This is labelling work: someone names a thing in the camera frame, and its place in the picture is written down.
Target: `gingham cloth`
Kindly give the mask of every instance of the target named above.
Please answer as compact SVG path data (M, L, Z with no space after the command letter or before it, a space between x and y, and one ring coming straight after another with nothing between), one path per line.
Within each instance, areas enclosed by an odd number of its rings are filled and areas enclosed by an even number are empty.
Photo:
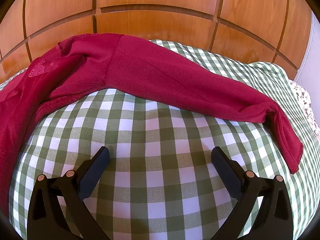
M320 146L284 70L265 62L242 64L175 42L152 42L277 101L304 145L299 171L289 173L262 124L208 117L105 89L49 114L21 149L9 198L14 228L27 239L28 206L39 174L51 178L77 169L104 145L111 160L85 204L111 239L210 239L236 204L210 160L212 148L220 146L245 170L284 177L297 239L319 202ZM261 200L241 235L250 231ZM63 198L60 204L79 235Z

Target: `mattress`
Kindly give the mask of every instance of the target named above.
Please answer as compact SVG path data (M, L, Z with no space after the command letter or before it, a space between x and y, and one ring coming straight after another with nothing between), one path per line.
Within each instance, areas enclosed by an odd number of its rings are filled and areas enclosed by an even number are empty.
M299 171L289 173L261 123L222 120L105 89L46 116L21 149L9 195L14 228L27 239L28 206L38 175L64 175L106 146L110 163L84 202L111 239L211 239L236 204L211 164L211 150L220 146L244 170L284 177L297 239L319 202L320 145L284 70L175 42L152 42L278 102L304 145ZM59 201L72 232L79 235L63 198ZM261 201L241 236L250 231Z

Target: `bed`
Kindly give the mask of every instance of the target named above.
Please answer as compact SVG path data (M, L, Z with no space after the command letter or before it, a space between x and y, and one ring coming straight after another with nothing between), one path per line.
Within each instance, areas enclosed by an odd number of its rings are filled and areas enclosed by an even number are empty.
M299 171L291 175L262 124L203 116L114 89L92 93L45 117L21 149L12 176L9 218L24 239L37 176L50 178L76 169L100 146L110 149L111 162L85 204L113 239L210 239L236 203L209 165L214 146L260 177L284 177L298 239L320 197L319 127L311 105L306 106L311 104L307 92L289 80L303 59L301 47L308 43L308 22L295 24L302 13L308 16L304 1L276 0L279 16L266 27L262 19L258 29L244 22L257 14L255 10L239 6L248 15L228 16L234 0L92 0L91 7L81 0L71 16L62 12L38 21L32 17L41 0L17 1L24 12L22 42L16 38L19 43L6 44L0 61L6 81L0 90L25 70L24 62L30 63L61 39L86 32L125 33L149 39L273 98L304 145ZM251 2L239 0L244 5ZM264 33L269 28L272 35ZM289 35L290 30L297 33ZM260 204L258 199L241 235L250 231ZM60 205L70 228L79 234L63 199Z

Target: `red fabric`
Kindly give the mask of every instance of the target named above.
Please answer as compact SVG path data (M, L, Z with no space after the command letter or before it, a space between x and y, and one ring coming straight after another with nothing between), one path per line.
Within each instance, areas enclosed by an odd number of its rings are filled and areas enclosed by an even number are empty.
M303 145L280 106L257 90L200 67L149 41L117 34L85 34L59 43L35 59L0 92L0 207L17 155L44 115L91 92L116 88L182 109L271 129L291 171Z

